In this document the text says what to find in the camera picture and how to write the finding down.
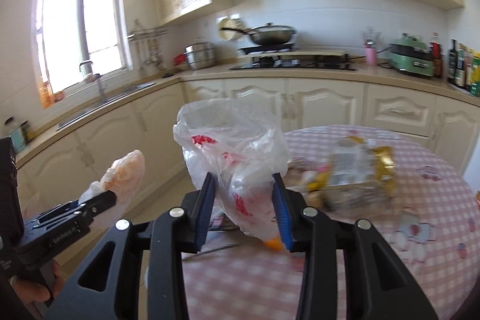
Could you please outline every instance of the pink utensil holder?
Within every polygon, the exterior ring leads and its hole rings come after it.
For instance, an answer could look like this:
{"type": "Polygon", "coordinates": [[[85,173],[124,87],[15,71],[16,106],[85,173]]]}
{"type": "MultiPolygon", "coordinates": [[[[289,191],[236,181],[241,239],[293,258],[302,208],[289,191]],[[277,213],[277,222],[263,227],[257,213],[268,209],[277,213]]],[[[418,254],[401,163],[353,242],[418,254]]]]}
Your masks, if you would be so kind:
{"type": "Polygon", "coordinates": [[[365,56],[367,57],[368,65],[377,65],[377,49],[365,48],[365,56]]]}

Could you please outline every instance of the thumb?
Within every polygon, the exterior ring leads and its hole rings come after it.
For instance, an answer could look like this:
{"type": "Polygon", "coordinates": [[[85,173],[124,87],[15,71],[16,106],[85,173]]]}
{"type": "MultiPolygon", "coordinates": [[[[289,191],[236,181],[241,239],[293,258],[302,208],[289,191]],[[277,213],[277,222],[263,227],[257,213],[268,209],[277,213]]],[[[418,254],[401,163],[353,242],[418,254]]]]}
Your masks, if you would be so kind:
{"type": "Polygon", "coordinates": [[[27,304],[34,301],[45,302],[50,298],[48,289],[35,282],[16,278],[12,283],[12,287],[18,297],[27,304]]]}

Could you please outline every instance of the wok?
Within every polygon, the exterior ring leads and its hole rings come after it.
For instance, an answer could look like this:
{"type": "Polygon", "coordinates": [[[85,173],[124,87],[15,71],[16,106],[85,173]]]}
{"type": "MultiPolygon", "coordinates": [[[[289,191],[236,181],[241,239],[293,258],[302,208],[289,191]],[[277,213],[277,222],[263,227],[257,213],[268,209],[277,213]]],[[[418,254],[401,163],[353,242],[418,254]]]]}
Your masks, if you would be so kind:
{"type": "Polygon", "coordinates": [[[237,31],[250,37],[257,45],[280,45],[288,43],[297,31],[291,26],[268,23],[253,29],[222,28],[223,31],[237,31]]]}

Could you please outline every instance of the green electric cooker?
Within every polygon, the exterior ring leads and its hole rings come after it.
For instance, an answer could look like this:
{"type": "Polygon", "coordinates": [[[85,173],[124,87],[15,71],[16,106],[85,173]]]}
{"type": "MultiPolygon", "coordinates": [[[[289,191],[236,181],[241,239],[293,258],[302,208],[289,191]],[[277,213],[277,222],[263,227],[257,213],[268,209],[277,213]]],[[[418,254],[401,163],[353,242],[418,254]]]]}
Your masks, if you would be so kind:
{"type": "Polygon", "coordinates": [[[390,64],[397,70],[418,76],[434,76],[434,64],[431,61],[426,43],[417,37],[403,34],[400,40],[390,44],[390,64]]]}

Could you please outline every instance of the silver screw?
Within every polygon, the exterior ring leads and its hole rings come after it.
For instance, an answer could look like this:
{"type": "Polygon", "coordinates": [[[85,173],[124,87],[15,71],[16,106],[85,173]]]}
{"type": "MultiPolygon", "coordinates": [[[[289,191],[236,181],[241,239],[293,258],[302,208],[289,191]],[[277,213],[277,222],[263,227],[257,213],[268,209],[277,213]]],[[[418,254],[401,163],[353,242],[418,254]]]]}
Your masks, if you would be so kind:
{"type": "Polygon", "coordinates": [[[125,219],[118,220],[115,223],[115,228],[117,228],[119,231],[124,231],[130,226],[130,222],[125,219]]]}
{"type": "Polygon", "coordinates": [[[169,215],[172,217],[181,217],[185,214],[185,211],[182,208],[173,208],[170,209],[169,215]]]}
{"type": "Polygon", "coordinates": [[[371,222],[368,220],[359,220],[357,223],[358,228],[369,230],[371,228],[371,222]]]}
{"type": "Polygon", "coordinates": [[[307,216],[307,217],[315,217],[318,214],[318,210],[309,206],[305,208],[302,213],[304,216],[307,216]]]}

